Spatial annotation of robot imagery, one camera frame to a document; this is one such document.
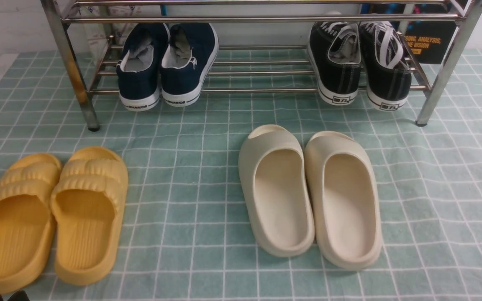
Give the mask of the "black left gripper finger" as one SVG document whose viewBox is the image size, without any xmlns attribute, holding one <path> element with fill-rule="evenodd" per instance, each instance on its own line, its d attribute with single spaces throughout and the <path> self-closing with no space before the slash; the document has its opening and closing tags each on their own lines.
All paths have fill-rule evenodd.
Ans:
<svg viewBox="0 0 482 301">
<path fill-rule="evenodd" d="M 29 297 L 25 291 L 16 291 L 8 298 L 8 301 L 29 301 Z"/>
</svg>

